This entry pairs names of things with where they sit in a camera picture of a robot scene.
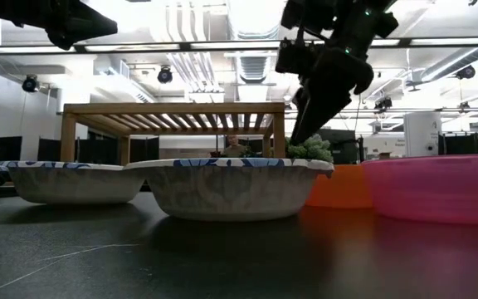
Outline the orange plastic bowl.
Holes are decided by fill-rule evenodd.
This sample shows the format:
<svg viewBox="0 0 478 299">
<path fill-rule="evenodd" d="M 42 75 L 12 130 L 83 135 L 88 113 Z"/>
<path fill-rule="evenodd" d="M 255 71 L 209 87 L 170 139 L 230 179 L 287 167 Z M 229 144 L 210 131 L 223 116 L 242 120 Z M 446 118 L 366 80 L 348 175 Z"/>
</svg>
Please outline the orange plastic bowl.
<svg viewBox="0 0 478 299">
<path fill-rule="evenodd" d="M 360 164 L 337 164 L 330 178 L 319 174 L 305 205 L 339 209 L 372 208 L 363 167 Z"/>
</svg>

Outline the white cabinet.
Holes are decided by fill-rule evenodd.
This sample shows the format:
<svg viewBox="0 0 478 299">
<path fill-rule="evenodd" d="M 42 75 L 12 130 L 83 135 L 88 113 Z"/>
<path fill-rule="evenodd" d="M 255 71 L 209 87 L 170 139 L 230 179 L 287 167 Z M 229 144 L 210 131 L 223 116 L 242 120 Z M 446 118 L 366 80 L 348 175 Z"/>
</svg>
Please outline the white cabinet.
<svg viewBox="0 0 478 299">
<path fill-rule="evenodd" d="M 403 118 L 407 157 L 439 155 L 441 114 L 439 112 L 414 112 Z"/>
</svg>

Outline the black table mat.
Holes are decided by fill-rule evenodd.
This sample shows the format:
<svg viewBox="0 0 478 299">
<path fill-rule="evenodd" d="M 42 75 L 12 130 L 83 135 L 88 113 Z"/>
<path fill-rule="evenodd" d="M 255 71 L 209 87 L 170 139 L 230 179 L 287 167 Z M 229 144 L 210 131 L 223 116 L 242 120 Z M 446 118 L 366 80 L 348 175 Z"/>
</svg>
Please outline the black table mat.
<svg viewBox="0 0 478 299">
<path fill-rule="evenodd" d="M 478 226 L 306 207 L 205 223 L 148 193 L 109 207 L 0 199 L 0 299 L 478 299 Z"/>
</svg>

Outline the green artificial succulent plant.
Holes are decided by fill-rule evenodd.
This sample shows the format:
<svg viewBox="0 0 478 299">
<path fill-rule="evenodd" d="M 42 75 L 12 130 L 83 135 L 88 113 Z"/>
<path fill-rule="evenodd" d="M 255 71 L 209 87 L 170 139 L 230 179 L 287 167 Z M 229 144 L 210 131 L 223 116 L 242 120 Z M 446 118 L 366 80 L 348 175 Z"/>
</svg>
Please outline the green artificial succulent plant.
<svg viewBox="0 0 478 299">
<path fill-rule="evenodd" d="M 293 144 L 290 138 L 286 138 L 285 154 L 288 159 L 315 159 L 329 163 L 334 162 L 330 142 L 323 140 L 319 134 L 314 134 L 299 144 Z"/>
</svg>

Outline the slatted wooden shelf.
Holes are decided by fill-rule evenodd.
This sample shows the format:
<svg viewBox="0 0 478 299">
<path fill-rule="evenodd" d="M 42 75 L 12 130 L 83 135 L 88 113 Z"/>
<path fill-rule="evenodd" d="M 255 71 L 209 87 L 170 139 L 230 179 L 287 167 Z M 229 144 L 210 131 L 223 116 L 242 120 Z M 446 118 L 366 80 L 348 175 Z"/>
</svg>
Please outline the slatted wooden shelf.
<svg viewBox="0 0 478 299">
<path fill-rule="evenodd" d="M 76 126 L 119 138 L 130 160 L 133 135 L 260 135 L 264 157 L 285 157 L 285 105 L 265 103 L 92 103 L 64 105 L 60 160 L 75 160 Z"/>
</svg>

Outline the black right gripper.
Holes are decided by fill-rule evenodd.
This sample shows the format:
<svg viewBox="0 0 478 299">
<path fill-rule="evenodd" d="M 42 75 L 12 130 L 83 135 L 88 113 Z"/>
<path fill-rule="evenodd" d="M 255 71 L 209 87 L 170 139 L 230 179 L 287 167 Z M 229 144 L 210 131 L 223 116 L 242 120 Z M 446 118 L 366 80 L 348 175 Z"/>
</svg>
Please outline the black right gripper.
<svg viewBox="0 0 478 299">
<path fill-rule="evenodd" d="M 366 91 L 373 78 L 366 60 L 336 48 L 323 50 L 304 76 L 305 88 L 293 96 L 297 116 L 291 142 L 306 141 L 351 102 L 351 91 Z"/>
</svg>

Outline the silver ventilation duct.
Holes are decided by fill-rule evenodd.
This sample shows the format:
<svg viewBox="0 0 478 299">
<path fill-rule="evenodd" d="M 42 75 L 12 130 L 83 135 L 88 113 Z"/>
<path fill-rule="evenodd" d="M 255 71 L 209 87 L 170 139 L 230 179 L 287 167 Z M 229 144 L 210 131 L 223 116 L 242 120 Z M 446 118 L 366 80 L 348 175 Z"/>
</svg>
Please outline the silver ventilation duct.
<svg viewBox="0 0 478 299">
<path fill-rule="evenodd" d="M 282 0 L 227 0 L 230 38 L 234 41 L 273 40 L 279 35 Z M 236 59 L 239 78 L 245 83 L 262 83 L 269 71 L 268 56 Z"/>
</svg>

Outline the black ceiling spotlight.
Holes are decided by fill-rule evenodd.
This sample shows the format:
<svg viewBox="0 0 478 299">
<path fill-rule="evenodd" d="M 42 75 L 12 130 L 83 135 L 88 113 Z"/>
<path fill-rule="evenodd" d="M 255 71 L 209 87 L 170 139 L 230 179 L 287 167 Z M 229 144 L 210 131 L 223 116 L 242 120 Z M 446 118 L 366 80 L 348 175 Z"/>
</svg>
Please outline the black ceiling spotlight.
<svg viewBox="0 0 478 299">
<path fill-rule="evenodd" d="M 173 73 L 170 66 L 161 66 L 157 75 L 157 80 L 160 84 L 168 84 L 173 80 Z"/>
<path fill-rule="evenodd" d="M 471 79 L 475 76 L 476 70 L 472 65 L 466 66 L 460 69 L 456 74 L 455 77 L 459 80 L 463 79 Z"/>
<path fill-rule="evenodd" d="M 22 83 L 22 89 L 28 93 L 38 92 L 40 89 L 40 83 L 37 80 L 37 75 L 26 75 L 26 78 Z"/>
</svg>

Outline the person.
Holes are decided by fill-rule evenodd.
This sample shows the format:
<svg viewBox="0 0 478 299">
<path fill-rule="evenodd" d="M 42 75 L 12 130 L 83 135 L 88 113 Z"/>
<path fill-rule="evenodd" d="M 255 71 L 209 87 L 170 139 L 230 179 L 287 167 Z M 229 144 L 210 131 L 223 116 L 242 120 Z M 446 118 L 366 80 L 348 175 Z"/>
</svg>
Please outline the person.
<svg viewBox="0 0 478 299">
<path fill-rule="evenodd" d="M 223 154 L 228 158 L 241 158 L 246 153 L 246 146 L 239 143 L 236 135 L 227 136 L 228 146 L 224 149 Z"/>
</svg>

